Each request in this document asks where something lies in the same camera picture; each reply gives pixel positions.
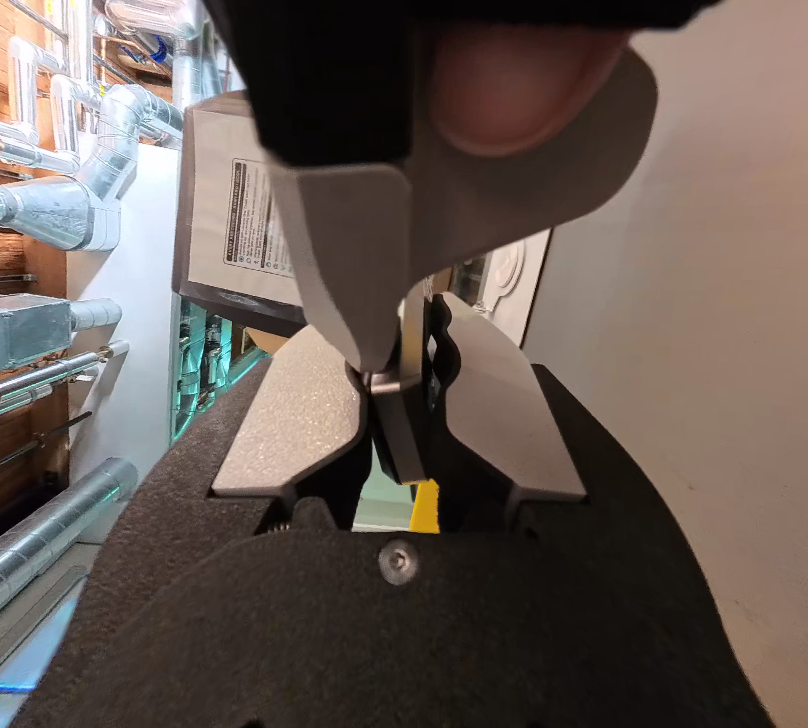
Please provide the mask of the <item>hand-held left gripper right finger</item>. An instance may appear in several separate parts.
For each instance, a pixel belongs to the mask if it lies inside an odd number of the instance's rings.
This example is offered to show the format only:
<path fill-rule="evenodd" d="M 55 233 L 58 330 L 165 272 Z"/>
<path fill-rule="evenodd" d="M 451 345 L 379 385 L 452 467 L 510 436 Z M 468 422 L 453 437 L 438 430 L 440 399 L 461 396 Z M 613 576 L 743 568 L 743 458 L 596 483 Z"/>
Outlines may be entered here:
<path fill-rule="evenodd" d="M 587 491 L 520 348 L 448 292 L 432 302 L 431 335 L 439 526 L 509 527 L 524 503 L 584 502 Z"/>

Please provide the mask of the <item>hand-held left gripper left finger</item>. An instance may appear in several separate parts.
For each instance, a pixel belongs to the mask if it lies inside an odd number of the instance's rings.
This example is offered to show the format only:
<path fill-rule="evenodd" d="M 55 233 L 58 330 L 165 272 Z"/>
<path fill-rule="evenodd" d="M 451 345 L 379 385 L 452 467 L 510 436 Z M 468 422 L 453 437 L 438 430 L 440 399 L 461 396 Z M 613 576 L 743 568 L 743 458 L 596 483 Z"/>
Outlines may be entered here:
<path fill-rule="evenodd" d="M 308 325 L 272 357 L 217 476 L 218 498 L 305 498 L 355 514 L 369 477 L 368 395 L 338 349 Z"/>

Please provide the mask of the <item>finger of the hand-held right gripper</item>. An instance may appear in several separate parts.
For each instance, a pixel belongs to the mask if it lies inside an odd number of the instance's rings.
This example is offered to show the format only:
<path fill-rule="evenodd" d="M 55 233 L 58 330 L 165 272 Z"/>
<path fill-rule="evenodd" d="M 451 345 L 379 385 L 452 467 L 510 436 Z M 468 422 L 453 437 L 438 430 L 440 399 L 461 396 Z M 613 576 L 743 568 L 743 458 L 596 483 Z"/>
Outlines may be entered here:
<path fill-rule="evenodd" d="M 354 369 L 380 371 L 412 284 L 408 180 L 389 164 L 267 166 L 307 322 Z"/>

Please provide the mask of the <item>black hdmi switch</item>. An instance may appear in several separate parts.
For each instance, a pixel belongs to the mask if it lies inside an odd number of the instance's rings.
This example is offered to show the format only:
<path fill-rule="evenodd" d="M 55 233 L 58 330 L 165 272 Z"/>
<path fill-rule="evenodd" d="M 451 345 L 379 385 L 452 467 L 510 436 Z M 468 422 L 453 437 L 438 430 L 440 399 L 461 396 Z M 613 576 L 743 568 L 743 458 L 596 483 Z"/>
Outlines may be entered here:
<path fill-rule="evenodd" d="M 429 353 L 431 278 L 412 287 L 399 305 L 399 327 L 385 368 L 367 380 L 372 438 L 381 468 L 399 485 L 428 480 L 434 376 Z"/>

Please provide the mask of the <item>person's right hand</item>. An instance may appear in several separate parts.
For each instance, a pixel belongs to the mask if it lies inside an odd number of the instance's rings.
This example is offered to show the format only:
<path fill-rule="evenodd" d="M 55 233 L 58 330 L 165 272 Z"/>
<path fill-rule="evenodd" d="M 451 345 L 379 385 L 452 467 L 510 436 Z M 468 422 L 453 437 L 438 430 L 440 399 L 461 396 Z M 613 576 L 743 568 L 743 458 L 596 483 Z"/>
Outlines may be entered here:
<path fill-rule="evenodd" d="M 453 26 L 438 37 L 431 61 L 432 124 L 476 157 L 528 152 L 579 115 L 632 35 L 581 26 Z"/>

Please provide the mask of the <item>printed instruction sheet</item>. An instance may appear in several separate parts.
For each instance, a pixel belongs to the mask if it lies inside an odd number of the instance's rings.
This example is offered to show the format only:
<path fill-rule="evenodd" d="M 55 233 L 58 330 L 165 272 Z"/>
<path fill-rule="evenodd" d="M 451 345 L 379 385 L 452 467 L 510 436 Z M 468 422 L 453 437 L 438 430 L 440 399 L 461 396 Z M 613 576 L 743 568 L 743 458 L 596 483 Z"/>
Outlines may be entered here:
<path fill-rule="evenodd" d="M 249 111 L 198 104 L 193 124 L 187 278 L 196 284 L 301 306 L 300 293 Z"/>

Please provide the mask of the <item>silver insulated pipes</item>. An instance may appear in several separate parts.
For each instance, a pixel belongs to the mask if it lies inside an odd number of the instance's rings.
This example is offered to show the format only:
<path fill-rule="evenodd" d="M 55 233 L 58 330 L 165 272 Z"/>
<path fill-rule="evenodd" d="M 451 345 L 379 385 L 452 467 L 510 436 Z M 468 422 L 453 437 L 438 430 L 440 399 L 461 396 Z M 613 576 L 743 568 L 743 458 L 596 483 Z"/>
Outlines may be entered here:
<path fill-rule="evenodd" d="M 168 67 L 178 69 L 177 80 L 186 78 L 180 86 L 190 99 L 192 89 L 196 89 L 191 77 L 203 77 L 203 87 L 208 86 L 208 76 L 212 76 L 213 62 L 207 56 L 207 21 L 197 12 L 197 0 L 116 0 L 123 7 L 135 2 L 138 8 L 154 10 L 155 20 L 161 24 L 147 26 L 138 21 L 139 26 L 124 26 L 126 18 L 113 21 L 106 15 L 114 30 L 129 37 L 149 34 L 152 43 L 165 43 L 174 38 L 191 46 L 202 42 L 203 54 L 197 67 L 196 54 L 180 51 L 175 64 Z M 95 0 L 44 0 L 45 16 L 39 17 L 45 27 L 45 47 L 37 46 L 24 37 L 13 36 L 5 49 L 9 79 L 8 95 L 11 120 L 2 120 L 2 164 L 17 165 L 48 172 L 45 177 L 28 177 L 9 185 L 2 185 L 2 229 L 29 237 L 42 245 L 55 248 L 62 253 L 102 254 L 114 253 L 120 248 L 122 236 L 135 248 L 131 253 L 124 248 L 124 256 L 134 257 L 131 266 L 147 269 L 149 292 L 156 292 L 157 301 L 170 302 L 167 314 L 168 329 L 163 343 L 160 340 L 162 329 L 157 328 L 157 345 L 150 340 L 143 351 L 133 341 L 135 335 L 147 336 L 145 320 L 139 329 L 129 333 L 129 339 L 110 340 L 109 334 L 123 319 L 126 326 L 136 325 L 133 313 L 151 310 L 146 297 L 129 298 L 131 290 L 129 278 L 116 278 L 117 283 L 109 286 L 114 294 L 110 297 L 89 297 L 79 299 L 57 298 L 36 294 L 2 296 L 2 373 L 20 371 L 45 358 L 57 358 L 58 354 L 72 348 L 77 334 L 82 332 L 99 333 L 107 330 L 107 337 L 96 347 L 52 360 L 39 369 L 28 369 L 11 379 L 2 380 L 2 415 L 10 411 L 33 405 L 38 399 L 53 392 L 57 386 L 76 382 L 77 378 L 88 376 L 95 381 L 99 371 L 103 379 L 106 369 L 103 365 L 121 363 L 134 343 L 136 370 L 151 368 L 166 375 L 166 383 L 152 387 L 145 379 L 133 380 L 134 386 L 129 397 L 124 398 L 123 413 L 113 417 L 112 424 L 93 426 L 90 436 L 107 430 L 110 436 L 124 436 L 124 424 L 135 426 L 135 435 L 125 440 L 126 448 L 136 448 L 135 437 L 170 435 L 175 441 L 190 425 L 195 415 L 203 413 L 213 402 L 223 395 L 238 379 L 237 369 L 244 363 L 244 355 L 234 360 L 232 325 L 212 313 L 205 313 L 198 305 L 188 301 L 178 302 L 178 318 L 174 316 L 174 295 L 168 288 L 169 279 L 162 284 L 157 280 L 161 275 L 153 271 L 152 262 L 147 258 L 160 256 L 156 240 L 150 239 L 160 233 L 158 224 L 171 223 L 170 249 L 173 248 L 174 218 L 160 217 L 162 207 L 156 211 L 146 211 L 146 226 L 128 234 L 122 227 L 122 198 L 133 182 L 141 189 L 154 187 L 155 181 L 147 181 L 147 174 L 137 177 L 141 150 L 151 147 L 162 152 L 178 150 L 182 143 L 183 121 L 181 110 L 146 86 L 124 80 L 115 85 L 105 84 L 96 76 L 96 49 L 94 15 Z M 49 79 L 48 96 L 51 105 L 50 117 L 54 149 L 40 146 L 38 118 L 38 89 L 40 76 Z M 148 419 L 146 403 L 170 407 L 157 412 L 168 419 L 163 430 L 151 424 L 138 424 Z M 124 468 L 117 471 L 126 481 L 141 480 L 146 470 Z M 22 542 L 22 548 L 33 549 L 33 559 L 27 559 L 22 549 L 2 548 L 2 606 L 22 590 L 30 579 L 44 572 L 46 567 L 57 560 L 76 542 L 101 544 L 112 524 L 113 517 L 123 511 L 128 500 L 125 496 L 124 480 L 117 482 L 102 480 L 101 471 L 85 472 L 77 480 L 89 479 L 88 492 L 84 486 L 62 506 L 65 519 L 55 515 L 43 516 L 45 526 L 28 530 L 33 537 L 25 537 L 9 545 Z M 95 531 L 97 541 L 87 540 Z"/>

